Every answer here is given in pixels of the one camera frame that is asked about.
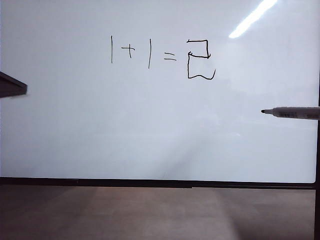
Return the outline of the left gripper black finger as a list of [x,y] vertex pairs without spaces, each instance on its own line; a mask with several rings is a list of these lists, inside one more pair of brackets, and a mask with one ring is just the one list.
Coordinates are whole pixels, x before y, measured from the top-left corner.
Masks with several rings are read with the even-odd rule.
[[0,72],[0,98],[26,95],[28,85]]

